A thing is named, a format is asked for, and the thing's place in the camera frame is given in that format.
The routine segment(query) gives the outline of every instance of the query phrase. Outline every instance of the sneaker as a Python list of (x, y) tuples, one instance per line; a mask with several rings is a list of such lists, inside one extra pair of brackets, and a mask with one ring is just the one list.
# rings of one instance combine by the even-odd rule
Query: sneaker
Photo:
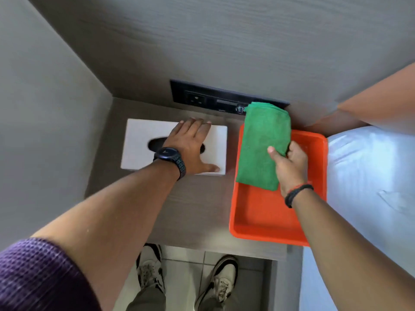
[(235, 287), (237, 277), (238, 261), (233, 256), (224, 256), (213, 268), (206, 290), (196, 300), (195, 311), (198, 311), (204, 301), (211, 298), (215, 298), (223, 306)]
[(138, 282), (141, 290), (147, 287), (158, 288), (166, 293), (164, 288), (163, 270), (161, 269), (161, 247), (146, 243), (137, 258)]

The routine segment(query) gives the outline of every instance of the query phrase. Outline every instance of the watch face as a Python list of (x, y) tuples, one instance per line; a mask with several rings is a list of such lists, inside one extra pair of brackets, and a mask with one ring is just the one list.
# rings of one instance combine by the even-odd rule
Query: watch face
[(178, 151), (174, 148), (165, 147), (160, 149), (157, 154), (160, 158), (171, 158), (176, 156)]

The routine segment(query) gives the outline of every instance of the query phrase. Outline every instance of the person's right arm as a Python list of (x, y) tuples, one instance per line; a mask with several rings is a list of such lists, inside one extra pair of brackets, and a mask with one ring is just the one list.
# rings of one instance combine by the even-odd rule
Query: person's right arm
[[(273, 147), (283, 197), (307, 182), (307, 156), (291, 142), (288, 158)], [(415, 310), (415, 278), (384, 255), (311, 189), (293, 209), (313, 251), (319, 272), (340, 311)]]

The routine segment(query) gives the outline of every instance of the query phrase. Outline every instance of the person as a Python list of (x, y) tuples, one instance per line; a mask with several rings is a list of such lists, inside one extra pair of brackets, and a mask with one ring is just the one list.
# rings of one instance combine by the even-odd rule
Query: person
[[(175, 151), (176, 158), (179, 154), (179, 160), (159, 156), (2, 251), (0, 309), (109, 311), (137, 260), (142, 290), (128, 308), (163, 310), (160, 248), (145, 242), (175, 182), (184, 173), (217, 170), (200, 159), (209, 129), (210, 122), (200, 119), (181, 121), (163, 145)], [(273, 147), (268, 153), (284, 197), (307, 183), (308, 159), (297, 143), (290, 143), (287, 157)], [(339, 310), (415, 309), (415, 279), (312, 188), (299, 191), (291, 204)], [(236, 260), (223, 258), (195, 310), (221, 309), (236, 280)]]

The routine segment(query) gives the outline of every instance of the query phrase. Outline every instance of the white tissue box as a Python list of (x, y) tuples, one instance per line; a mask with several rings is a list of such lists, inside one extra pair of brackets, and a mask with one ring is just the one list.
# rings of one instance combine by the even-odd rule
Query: white tissue box
[[(121, 168), (141, 169), (153, 161), (154, 152), (148, 148), (151, 140), (169, 136), (177, 122), (128, 119), (125, 131)], [(205, 172), (200, 175), (222, 176), (226, 173), (226, 142), (228, 128), (212, 125), (206, 140), (205, 151), (200, 154), (202, 162), (215, 164), (219, 172)]]

